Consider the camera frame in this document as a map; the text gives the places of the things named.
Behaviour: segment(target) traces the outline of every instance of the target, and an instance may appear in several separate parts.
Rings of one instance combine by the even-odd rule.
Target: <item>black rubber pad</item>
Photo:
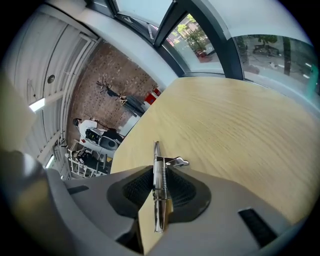
[[[250,208],[238,212],[260,247],[264,247],[277,238],[276,233],[268,224]]]

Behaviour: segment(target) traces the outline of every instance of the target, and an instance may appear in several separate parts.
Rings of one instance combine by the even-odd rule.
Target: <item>metal clamp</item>
[[[167,200],[170,199],[170,193],[167,188],[167,166],[187,166],[188,161],[180,156],[176,158],[163,157],[161,155],[159,141],[153,145],[153,200],[154,200],[154,231],[162,233],[165,226]]]

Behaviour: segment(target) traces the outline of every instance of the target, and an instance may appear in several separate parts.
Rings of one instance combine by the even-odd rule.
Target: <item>white shirt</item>
[[[82,123],[79,124],[80,136],[85,138],[86,130],[94,128],[97,128],[97,122],[91,120],[84,120]]]

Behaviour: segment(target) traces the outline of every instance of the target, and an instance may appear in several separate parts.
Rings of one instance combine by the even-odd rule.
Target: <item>brick wall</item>
[[[112,85],[112,90],[123,96],[133,95],[144,101],[149,92],[157,86],[155,81],[137,64],[132,62],[115,47],[101,41],[82,70],[73,91],[67,124],[67,142],[79,139],[80,134],[72,124],[73,118],[83,120],[95,118],[108,127],[124,126],[132,116],[119,100],[110,97],[96,81],[104,80]]]

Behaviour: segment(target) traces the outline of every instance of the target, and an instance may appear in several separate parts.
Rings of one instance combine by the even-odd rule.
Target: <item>light wood tabletop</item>
[[[178,78],[117,149],[111,173],[152,165],[160,141],[163,156],[181,156],[193,170],[247,187],[296,223],[319,194],[319,133],[317,117],[272,89],[228,78]],[[146,254],[161,237],[154,233],[151,194],[139,223]]]

